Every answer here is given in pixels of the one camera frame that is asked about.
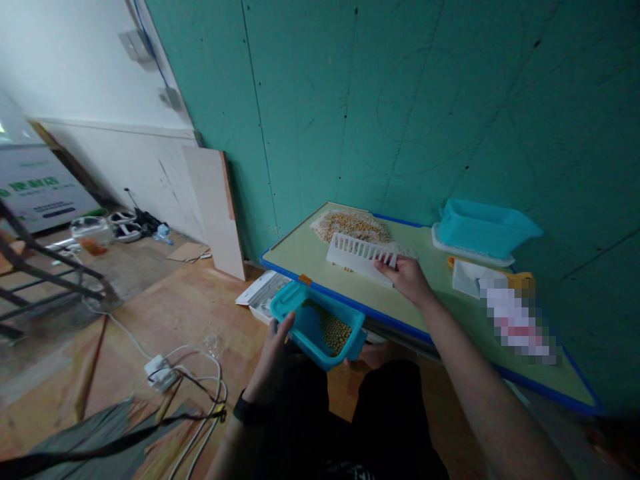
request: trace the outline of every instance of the person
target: person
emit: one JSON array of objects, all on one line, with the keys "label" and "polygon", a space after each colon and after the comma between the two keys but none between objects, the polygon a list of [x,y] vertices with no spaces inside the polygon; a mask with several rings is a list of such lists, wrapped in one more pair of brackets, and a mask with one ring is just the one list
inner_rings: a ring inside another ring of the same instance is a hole
[{"label": "person", "polygon": [[[414,259],[376,268],[423,315],[455,392],[499,479],[572,479],[570,468],[478,348],[440,303]],[[359,388],[351,424],[329,413],[325,372],[285,343],[291,312],[269,333],[208,479],[448,478],[429,438],[418,366],[394,346],[367,347],[378,367]]]}]

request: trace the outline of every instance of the leg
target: leg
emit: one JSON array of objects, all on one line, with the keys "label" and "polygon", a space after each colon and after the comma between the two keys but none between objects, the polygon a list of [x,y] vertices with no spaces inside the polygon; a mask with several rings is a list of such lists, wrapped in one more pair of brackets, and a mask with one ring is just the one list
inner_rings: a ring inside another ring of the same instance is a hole
[{"label": "leg", "polygon": [[[301,353],[292,342],[288,357]],[[277,414],[265,431],[256,478],[302,478],[321,465],[329,414],[327,374],[305,358],[285,369]]]},{"label": "leg", "polygon": [[369,372],[353,414],[359,460],[376,479],[449,478],[429,437],[420,368],[392,360]]}]

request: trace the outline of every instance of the white wall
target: white wall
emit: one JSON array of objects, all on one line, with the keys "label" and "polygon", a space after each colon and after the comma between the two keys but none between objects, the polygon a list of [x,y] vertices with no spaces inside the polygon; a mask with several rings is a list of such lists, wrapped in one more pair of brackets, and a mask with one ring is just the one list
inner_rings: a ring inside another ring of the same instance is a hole
[{"label": "white wall", "polygon": [[[139,0],[143,16],[144,1]],[[4,0],[0,87],[30,117],[190,129],[184,110],[165,107],[154,63],[127,56],[118,33],[135,28],[125,0]],[[163,72],[176,87],[150,22]]]},{"label": "white wall", "polygon": [[[164,82],[156,64],[141,66],[125,52],[118,33],[137,26],[128,1],[3,1],[0,89],[42,121],[108,196],[133,208],[128,187],[142,209],[202,241],[182,152],[183,145],[197,146],[197,135],[184,105],[174,111],[158,98]],[[144,0],[139,8],[165,78],[177,89]]]}]

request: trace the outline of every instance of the wooden floor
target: wooden floor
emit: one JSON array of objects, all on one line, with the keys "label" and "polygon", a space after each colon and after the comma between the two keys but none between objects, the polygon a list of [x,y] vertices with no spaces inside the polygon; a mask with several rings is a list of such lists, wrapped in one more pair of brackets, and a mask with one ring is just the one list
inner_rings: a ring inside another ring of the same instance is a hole
[{"label": "wooden floor", "polygon": [[[124,258],[134,256],[127,249]],[[194,345],[214,354],[223,368],[223,377],[229,387],[228,408],[232,409],[257,363],[266,326],[254,319],[246,307],[234,304],[235,298],[249,282],[217,272],[210,259],[193,265],[178,265],[180,268],[128,300],[114,314],[152,356],[166,355],[180,345]],[[127,275],[136,275],[135,271],[127,272]],[[260,271],[250,270],[249,280],[254,280],[259,274]],[[20,390],[16,387],[16,382],[20,384],[20,376],[12,380],[11,398],[2,397],[0,457],[24,453],[52,433],[73,424],[69,419],[69,396],[77,390],[79,365],[99,332],[100,322],[94,322],[62,352],[54,352],[52,355],[57,355],[59,368],[48,377],[44,376],[38,385],[29,388],[23,385]],[[150,405],[157,404],[158,396],[145,382],[143,366],[146,362],[126,335],[108,322],[89,392],[86,416],[132,393]],[[215,374],[213,363],[202,355],[190,355],[183,363],[200,376]],[[484,459],[444,368],[428,359],[421,359],[419,363],[433,444],[451,478],[486,478]],[[344,366],[329,372],[332,412],[351,419],[362,378],[363,373]],[[187,400],[204,411],[209,408],[206,396],[190,385],[180,386],[171,408]],[[206,472],[223,429],[224,424],[216,429],[208,442],[193,478],[202,478]],[[190,461],[181,468],[180,475],[186,474],[189,464]]]},{"label": "wooden floor", "polygon": [[[62,229],[38,241],[42,245],[49,245],[66,238],[69,238],[69,230]],[[98,257],[92,257],[84,251],[78,253],[78,257],[84,264],[106,276],[122,301],[127,301],[182,266],[182,263],[166,257],[190,239],[177,232],[172,232],[171,239],[174,246],[144,238],[134,243],[114,243],[104,255]],[[54,274],[68,269],[62,265],[53,266],[51,259],[41,255],[30,258],[29,263]],[[74,275],[63,278],[75,280]],[[34,278],[26,273],[13,273],[0,277],[0,286],[10,288],[32,280]],[[61,288],[45,283],[23,290],[20,295],[26,300],[36,301],[61,291]],[[0,313],[12,308],[10,303],[0,299]],[[0,397],[3,384],[67,345],[79,330],[93,320],[95,315],[87,311],[78,297],[71,302],[65,300],[58,309],[40,309],[10,320],[9,324],[15,324],[26,332],[27,338],[13,347],[0,339]]]}]

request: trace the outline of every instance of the white plastic comb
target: white plastic comb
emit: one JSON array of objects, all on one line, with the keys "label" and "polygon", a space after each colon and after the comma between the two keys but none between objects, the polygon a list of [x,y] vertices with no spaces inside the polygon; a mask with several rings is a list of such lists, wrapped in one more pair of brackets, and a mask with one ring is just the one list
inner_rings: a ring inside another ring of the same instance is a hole
[{"label": "white plastic comb", "polygon": [[327,261],[346,267],[364,275],[386,287],[391,288],[393,282],[378,272],[373,264],[377,258],[391,268],[395,268],[398,254],[380,245],[358,240],[356,238],[335,232],[331,238]]}]

